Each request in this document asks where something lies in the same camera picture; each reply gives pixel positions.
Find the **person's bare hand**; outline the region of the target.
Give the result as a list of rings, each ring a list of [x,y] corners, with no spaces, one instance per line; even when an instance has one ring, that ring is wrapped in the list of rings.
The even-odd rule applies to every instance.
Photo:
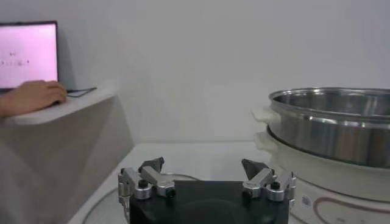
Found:
[[[67,101],[66,89],[57,81],[31,81],[21,84],[4,96],[7,114],[20,115]]]

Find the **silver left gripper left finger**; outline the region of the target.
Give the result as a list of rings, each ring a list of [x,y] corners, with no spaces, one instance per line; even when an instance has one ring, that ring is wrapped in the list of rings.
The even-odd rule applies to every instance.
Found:
[[[130,213],[130,199],[148,200],[152,190],[164,198],[176,195],[175,182],[160,172],[165,161],[163,157],[145,161],[137,169],[122,168],[118,174],[118,200],[124,213]]]

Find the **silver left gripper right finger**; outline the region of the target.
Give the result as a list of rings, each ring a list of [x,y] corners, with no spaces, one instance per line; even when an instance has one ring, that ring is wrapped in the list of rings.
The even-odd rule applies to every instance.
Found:
[[[265,194],[269,201],[294,201],[296,176],[285,170],[276,174],[265,163],[242,159],[248,180],[243,182],[243,194],[250,199],[260,198]]]

